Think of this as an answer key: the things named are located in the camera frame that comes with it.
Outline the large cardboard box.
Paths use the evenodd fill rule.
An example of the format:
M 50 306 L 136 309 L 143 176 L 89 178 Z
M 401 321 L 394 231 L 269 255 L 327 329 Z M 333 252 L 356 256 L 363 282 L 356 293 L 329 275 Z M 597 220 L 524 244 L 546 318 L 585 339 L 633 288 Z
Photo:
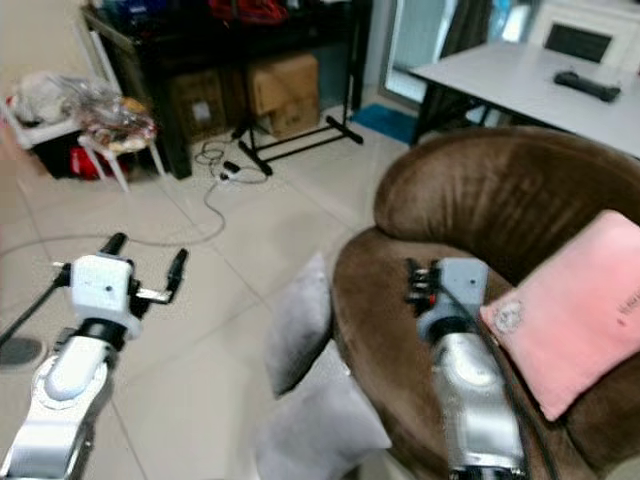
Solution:
M 319 64 L 311 52 L 256 61 L 250 67 L 250 105 L 259 127 L 276 140 L 320 124 Z

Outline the white framed black panel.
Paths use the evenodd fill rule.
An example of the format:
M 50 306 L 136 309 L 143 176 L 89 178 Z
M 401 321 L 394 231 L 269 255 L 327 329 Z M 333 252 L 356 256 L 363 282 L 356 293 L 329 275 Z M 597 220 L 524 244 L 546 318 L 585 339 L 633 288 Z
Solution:
M 640 73 L 640 0 L 540 0 L 527 42 Z

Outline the white stool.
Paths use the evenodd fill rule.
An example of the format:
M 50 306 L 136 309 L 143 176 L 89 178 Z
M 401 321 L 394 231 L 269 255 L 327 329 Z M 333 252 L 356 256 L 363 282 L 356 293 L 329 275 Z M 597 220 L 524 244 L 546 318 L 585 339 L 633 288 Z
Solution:
M 38 125 L 38 127 L 24 127 L 15 119 L 10 105 L 12 105 L 13 90 L 9 96 L 6 96 L 1 102 L 1 114 L 5 125 L 8 125 L 10 132 L 14 134 L 17 146 L 23 148 L 24 151 L 40 161 L 44 166 L 45 172 L 54 178 L 74 178 L 69 170 L 69 152 L 72 147 L 83 146 L 92 148 L 99 156 L 102 166 L 110 169 L 111 177 L 104 180 L 115 180 L 124 192 L 131 191 L 129 187 L 129 175 L 131 169 L 124 163 L 125 157 L 147 157 L 154 164 L 154 169 L 160 177 L 166 177 L 168 170 L 163 161 L 157 147 L 157 137 L 159 137 L 159 129 L 157 129 L 157 137 L 154 143 L 143 150 L 134 152 L 134 154 L 114 154 L 105 147 L 96 146 L 91 143 L 87 134 L 81 132 L 76 122 L 72 119 L 65 120 L 58 124 Z

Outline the red item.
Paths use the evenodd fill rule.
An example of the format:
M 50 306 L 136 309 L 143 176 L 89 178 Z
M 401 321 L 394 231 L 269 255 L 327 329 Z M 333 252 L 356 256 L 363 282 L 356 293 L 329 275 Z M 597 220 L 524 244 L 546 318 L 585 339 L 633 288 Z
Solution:
M 69 170 L 79 180 L 102 180 L 113 177 L 109 168 L 102 166 L 92 148 L 72 147 L 69 152 Z

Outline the pink pillow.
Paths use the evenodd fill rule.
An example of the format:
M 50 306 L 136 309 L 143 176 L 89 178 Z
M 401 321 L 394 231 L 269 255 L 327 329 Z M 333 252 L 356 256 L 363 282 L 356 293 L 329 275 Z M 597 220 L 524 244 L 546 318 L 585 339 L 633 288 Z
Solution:
M 596 215 L 513 291 L 481 308 L 545 419 L 640 353 L 640 225 Z

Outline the brown round sofa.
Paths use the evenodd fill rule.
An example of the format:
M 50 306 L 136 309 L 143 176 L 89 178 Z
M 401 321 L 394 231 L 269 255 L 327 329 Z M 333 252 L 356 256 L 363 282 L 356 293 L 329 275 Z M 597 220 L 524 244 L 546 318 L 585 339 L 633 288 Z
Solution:
M 407 260 L 483 260 L 495 300 L 604 210 L 640 223 L 640 161 L 550 129 L 439 134 L 389 166 L 374 224 L 335 261 L 332 305 L 340 356 L 412 477 L 451 480 L 428 344 L 404 302 Z

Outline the blue floor mat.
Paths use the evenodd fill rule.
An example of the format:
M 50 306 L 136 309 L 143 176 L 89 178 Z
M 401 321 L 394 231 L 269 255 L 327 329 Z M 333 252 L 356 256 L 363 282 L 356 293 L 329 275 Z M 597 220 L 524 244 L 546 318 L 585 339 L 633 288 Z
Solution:
M 352 115 L 352 122 L 364 125 L 370 131 L 393 138 L 404 145 L 412 145 L 417 118 L 404 111 L 387 108 L 380 104 L 370 104 Z

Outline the black desk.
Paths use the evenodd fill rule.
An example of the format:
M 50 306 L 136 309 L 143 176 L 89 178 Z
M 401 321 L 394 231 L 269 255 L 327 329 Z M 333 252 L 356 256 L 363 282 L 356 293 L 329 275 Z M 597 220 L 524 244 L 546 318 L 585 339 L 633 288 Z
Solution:
M 351 61 L 364 74 L 372 0 L 303 0 L 302 8 L 289 12 L 287 22 L 279 26 L 243 26 L 220 20 L 210 13 L 209 0 L 179 0 L 179 4 L 161 13 L 150 27 L 140 28 L 125 27 L 93 6 L 79 10 L 88 32 L 101 37 L 109 70 L 122 79 L 124 92 L 151 101 L 160 154 L 177 179 L 191 177 L 195 154 L 193 140 L 180 131 L 170 96 L 173 77 L 228 70 L 230 86 L 223 92 L 237 93 L 237 100 L 230 104 L 238 116 L 237 127 L 246 111 L 242 69 L 251 61 L 339 44 L 346 50 L 342 67 Z

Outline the blue box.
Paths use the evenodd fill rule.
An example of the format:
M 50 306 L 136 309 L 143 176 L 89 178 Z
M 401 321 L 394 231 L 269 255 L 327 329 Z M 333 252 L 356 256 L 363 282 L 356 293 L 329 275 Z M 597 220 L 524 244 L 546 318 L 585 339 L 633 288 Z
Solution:
M 146 22 L 164 13 L 166 0 L 110 0 L 109 12 L 120 22 Z

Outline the grey slipper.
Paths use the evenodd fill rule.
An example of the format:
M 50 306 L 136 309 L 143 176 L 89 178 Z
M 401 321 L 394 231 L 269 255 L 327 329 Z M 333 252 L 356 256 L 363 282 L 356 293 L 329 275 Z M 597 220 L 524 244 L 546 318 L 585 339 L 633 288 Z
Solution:
M 27 335 L 15 335 L 0 347 L 1 369 L 19 369 L 40 361 L 44 356 L 45 347 L 41 340 Z

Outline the grey pillow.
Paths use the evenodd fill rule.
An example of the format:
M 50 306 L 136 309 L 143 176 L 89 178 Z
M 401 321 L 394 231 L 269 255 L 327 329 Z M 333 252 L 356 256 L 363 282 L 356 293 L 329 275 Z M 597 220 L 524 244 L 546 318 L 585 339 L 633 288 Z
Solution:
M 276 398 L 291 392 L 332 338 L 332 283 L 315 253 L 285 287 L 266 334 L 264 366 Z
M 252 460 L 259 480 L 339 480 L 390 447 L 378 412 L 332 340 L 276 397 L 253 440 Z

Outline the black floor stand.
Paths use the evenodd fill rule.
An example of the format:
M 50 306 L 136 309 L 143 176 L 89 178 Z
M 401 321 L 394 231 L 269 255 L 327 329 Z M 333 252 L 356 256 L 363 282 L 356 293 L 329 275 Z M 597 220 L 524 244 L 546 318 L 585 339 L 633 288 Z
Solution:
M 266 177 L 274 174 L 273 164 L 275 161 L 285 159 L 285 157 L 302 154 L 317 148 L 340 141 L 349 141 L 355 145 L 364 145 L 365 136 L 355 131 L 352 127 L 351 115 L 355 113 L 358 101 L 361 100 L 361 81 L 364 78 L 361 69 L 353 65 L 351 61 L 346 61 L 342 67 L 342 95 L 340 95 L 340 110 L 338 113 L 325 113 L 320 109 L 321 122 L 311 131 L 297 134 L 297 136 L 276 140 L 264 129 L 259 127 L 253 116 L 250 105 L 250 67 L 256 61 L 251 61 L 242 69 L 244 78 L 242 87 L 244 99 L 246 99 L 246 111 L 241 122 L 233 129 L 232 138 L 236 141 L 236 147 L 242 154 L 246 155 L 253 166 Z M 317 84 L 319 84 L 319 108 L 320 108 L 320 86 L 321 63 L 319 64 L 319 74 L 317 74 Z

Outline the red bundle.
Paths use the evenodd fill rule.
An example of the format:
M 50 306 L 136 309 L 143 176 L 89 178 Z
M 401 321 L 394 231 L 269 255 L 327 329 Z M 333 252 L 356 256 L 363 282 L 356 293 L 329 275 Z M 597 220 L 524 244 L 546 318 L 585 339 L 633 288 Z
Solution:
M 243 26 L 279 26 L 287 22 L 287 8 L 278 0 L 207 0 L 210 13 Z

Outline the glass door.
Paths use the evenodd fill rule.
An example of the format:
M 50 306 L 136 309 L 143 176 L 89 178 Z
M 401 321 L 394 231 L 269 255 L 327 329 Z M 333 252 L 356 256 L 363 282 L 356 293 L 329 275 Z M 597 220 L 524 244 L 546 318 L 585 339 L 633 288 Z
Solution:
M 425 67 L 445 55 L 445 41 L 454 17 L 479 19 L 483 36 L 489 35 L 490 18 L 497 12 L 495 0 L 376 0 L 388 12 L 375 18 L 387 23 L 378 63 L 381 96 L 398 108 L 415 111 L 424 100 L 426 84 L 411 70 Z

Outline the white plastic bag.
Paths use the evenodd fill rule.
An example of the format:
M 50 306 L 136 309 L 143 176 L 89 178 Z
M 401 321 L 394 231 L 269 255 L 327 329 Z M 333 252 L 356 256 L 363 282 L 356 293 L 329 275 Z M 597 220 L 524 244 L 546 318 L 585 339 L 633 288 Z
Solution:
M 12 113 L 24 127 L 58 124 L 70 118 L 70 78 L 58 73 L 29 73 L 15 83 Z

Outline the small cardboard box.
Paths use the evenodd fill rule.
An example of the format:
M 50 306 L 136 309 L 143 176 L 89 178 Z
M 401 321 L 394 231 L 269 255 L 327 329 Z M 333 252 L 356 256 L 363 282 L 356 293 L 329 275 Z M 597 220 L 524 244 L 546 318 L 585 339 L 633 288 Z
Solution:
M 183 74 L 170 79 L 170 96 L 180 131 L 188 140 L 202 140 L 227 131 L 218 69 Z

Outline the black flat device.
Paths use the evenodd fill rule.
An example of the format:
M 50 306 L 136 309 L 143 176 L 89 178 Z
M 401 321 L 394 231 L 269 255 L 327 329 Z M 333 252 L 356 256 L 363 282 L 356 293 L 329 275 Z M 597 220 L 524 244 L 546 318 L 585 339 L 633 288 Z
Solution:
M 572 72 L 572 70 L 561 70 L 561 72 L 554 74 L 553 83 L 586 93 L 586 95 L 593 96 L 594 99 L 603 102 L 614 102 L 621 95 L 621 87 L 595 82 L 593 79 Z

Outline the clear plastic bag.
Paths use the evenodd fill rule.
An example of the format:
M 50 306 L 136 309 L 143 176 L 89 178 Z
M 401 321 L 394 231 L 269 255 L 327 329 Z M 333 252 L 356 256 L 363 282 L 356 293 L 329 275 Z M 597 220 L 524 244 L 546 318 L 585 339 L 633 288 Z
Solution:
M 65 113 L 92 145 L 114 154 L 134 154 L 156 140 L 155 120 L 142 102 L 97 79 L 64 76 L 58 84 L 65 95 Z

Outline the white table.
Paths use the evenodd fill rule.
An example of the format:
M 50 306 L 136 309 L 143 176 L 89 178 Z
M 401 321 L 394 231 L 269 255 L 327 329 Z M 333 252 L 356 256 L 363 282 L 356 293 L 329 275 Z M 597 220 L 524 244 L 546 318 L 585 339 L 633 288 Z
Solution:
M 553 77 L 563 70 L 620 88 L 620 96 L 613 102 L 603 102 L 588 93 L 559 86 Z M 640 159 L 640 76 L 626 70 L 536 46 L 488 44 L 413 69 L 412 74 L 431 87 L 462 93 L 466 100 L 460 108 L 420 113 L 411 145 L 426 133 L 484 105 Z

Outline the white power strip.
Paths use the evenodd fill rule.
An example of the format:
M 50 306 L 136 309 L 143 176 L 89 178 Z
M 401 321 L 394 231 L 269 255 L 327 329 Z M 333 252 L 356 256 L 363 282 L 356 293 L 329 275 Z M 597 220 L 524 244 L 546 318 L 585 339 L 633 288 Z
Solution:
M 260 170 L 248 168 L 248 166 L 239 166 L 233 161 L 223 161 L 218 172 L 218 179 L 221 183 L 252 186 L 252 184 L 262 183 L 259 173 Z

